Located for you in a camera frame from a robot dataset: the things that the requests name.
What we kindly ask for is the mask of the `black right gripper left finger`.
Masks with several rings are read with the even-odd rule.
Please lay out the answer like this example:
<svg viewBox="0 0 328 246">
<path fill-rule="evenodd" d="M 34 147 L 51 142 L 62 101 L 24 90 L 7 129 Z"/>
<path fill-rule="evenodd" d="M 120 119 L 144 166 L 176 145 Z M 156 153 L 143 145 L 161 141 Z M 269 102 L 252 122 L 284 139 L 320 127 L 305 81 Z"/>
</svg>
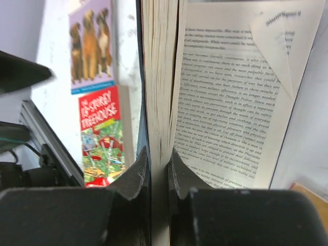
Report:
<svg viewBox="0 0 328 246">
<path fill-rule="evenodd" d="M 149 245 L 146 150 L 105 188 L 80 187 L 58 162 L 1 163 L 1 245 Z"/>
</svg>

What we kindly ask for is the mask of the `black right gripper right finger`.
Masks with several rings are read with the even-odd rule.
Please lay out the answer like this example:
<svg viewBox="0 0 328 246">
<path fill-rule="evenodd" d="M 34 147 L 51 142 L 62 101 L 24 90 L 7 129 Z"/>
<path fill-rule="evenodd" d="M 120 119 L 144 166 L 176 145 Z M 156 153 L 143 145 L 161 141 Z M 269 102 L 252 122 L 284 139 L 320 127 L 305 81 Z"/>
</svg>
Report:
<svg viewBox="0 0 328 246">
<path fill-rule="evenodd" d="M 215 189 L 176 151 L 168 182 L 171 245 L 327 245 L 314 205 L 299 192 Z"/>
</svg>

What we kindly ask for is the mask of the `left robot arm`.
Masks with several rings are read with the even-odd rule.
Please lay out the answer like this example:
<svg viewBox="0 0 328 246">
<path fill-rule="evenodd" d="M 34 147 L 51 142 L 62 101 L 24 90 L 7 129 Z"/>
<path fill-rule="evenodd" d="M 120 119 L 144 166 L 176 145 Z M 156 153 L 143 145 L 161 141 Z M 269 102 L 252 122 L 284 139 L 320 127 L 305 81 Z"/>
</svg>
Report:
<svg viewBox="0 0 328 246">
<path fill-rule="evenodd" d="M 46 66 L 1 51 L 1 95 L 26 89 L 52 76 Z M 63 184 L 58 168 L 29 144 L 31 138 L 31 130 L 27 126 L 1 121 L 1 154 L 9 152 L 14 158 L 13 162 L 1 162 L 1 191 L 8 188 L 59 187 Z M 20 146 L 34 152 L 43 165 L 24 171 L 15 152 Z"/>
</svg>

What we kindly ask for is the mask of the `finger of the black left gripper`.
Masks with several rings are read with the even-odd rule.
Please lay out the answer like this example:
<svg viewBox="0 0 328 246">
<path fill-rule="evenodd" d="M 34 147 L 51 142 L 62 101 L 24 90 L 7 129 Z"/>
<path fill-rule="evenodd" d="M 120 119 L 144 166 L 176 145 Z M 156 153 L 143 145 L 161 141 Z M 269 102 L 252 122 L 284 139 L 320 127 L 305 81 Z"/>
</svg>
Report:
<svg viewBox="0 0 328 246">
<path fill-rule="evenodd" d="M 48 67 L 1 51 L 1 95 L 31 87 L 52 76 Z"/>
</svg>

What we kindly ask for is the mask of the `Nineteen Eighty-Four blue book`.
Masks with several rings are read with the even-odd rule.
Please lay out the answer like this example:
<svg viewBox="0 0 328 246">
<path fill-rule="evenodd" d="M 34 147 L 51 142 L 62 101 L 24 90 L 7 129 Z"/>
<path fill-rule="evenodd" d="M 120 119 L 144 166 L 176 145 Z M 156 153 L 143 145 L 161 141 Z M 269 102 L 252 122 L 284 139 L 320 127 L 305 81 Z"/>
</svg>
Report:
<svg viewBox="0 0 328 246">
<path fill-rule="evenodd" d="M 325 1 L 137 1 L 151 244 L 171 245 L 168 163 L 270 188 Z"/>
</svg>

